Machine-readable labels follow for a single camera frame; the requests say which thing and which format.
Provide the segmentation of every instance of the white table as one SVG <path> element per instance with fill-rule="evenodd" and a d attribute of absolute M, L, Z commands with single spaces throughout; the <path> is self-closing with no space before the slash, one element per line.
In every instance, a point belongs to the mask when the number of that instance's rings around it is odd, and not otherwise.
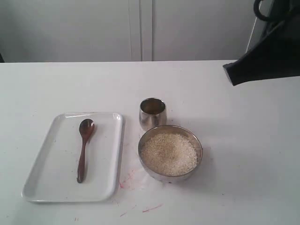
<path fill-rule="evenodd" d="M 0 64 L 0 224 L 298 225 L 300 77 L 233 87 L 228 62 Z M 139 163 L 139 103 L 148 97 L 163 99 L 169 122 L 204 147 L 199 170 L 182 184 L 162 184 Z M 107 202 L 24 201 L 53 118 L 96 111 L 125 116 L 124 188 Z"/>

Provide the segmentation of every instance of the metal bowl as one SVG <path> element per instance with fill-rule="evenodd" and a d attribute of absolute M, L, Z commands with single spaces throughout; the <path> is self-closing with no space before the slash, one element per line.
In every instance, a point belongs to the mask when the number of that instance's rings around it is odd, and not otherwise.
<path fill-rule="evenodd" d="M 188 141 L 193 145 L 194 149 L 196 150 L 197 153 L 197 166 L 187 172 L 186 174 L 180 175 L 180 176 L 166 176 L 160 173 L 157 173 L 153 170 L 151 170 L 143 161 L 141 152 L 143 151 L 145 143 L 152 137 L 158 134 L 179 134 L 182 135 L 183 137 L 187 138 Z M 198 168 L 202 155 L 203 155 L 203 149 L 200 144 L 200 141 L 196 138 L 195 135 L 192 134 L 192 132 L 186 130 L 185 128 L 179 127 L 179 126 L 174 126 L 174 125 L 162 125 L 159 127 L 152 128 L 148 130 L 140 139 L 139 141 L 139 146 L 138 146 L 138 152 L 139 152 L 139 158 L 141 161 L 142 166 L 146 170 L 146 172 L 153 177 L 156 180 L 162 181 L 162 182 L 169 182 L 169 183 L 175 183 L 178 181 L 182 181 L 190 177 L 193 172 Z"/>

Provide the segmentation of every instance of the uncooked rice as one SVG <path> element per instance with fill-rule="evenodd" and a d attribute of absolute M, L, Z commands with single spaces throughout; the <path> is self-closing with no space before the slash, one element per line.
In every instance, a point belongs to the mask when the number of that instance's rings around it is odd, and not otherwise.
<path fill-rule="evenodd" d="M 144 163 L 166 176 L 180 176 L 197 166 L 192 144 L 179 134 L 158 134 L 149 139 L 141 152 Z"/>

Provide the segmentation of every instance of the spoon handle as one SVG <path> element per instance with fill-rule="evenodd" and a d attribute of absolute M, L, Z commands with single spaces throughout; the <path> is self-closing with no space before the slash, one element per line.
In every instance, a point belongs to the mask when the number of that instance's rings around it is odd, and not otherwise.
<path fill-rule="evenodd" d="M 77 169 L 77 182 L 82 183 L 83 182 L 83 177 L 84 177 L 84 168 L 85 168 L 85 145 L 86 145 L 86 140 L 82 140 L 82 148 L 81 148 L 81 154 L 79 158 L 79 163 L 78 163 L 78 169 Z"/>

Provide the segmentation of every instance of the metal cup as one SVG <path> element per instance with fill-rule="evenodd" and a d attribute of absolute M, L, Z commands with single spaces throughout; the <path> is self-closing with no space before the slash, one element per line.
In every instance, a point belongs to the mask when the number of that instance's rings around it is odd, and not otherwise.
<path fill-rule="evenodd" d="M 158 98 L 147 98 L 140 104 L 140 125 L 144 131 L 165 125 L 167 112 L 165 103 Z"/>

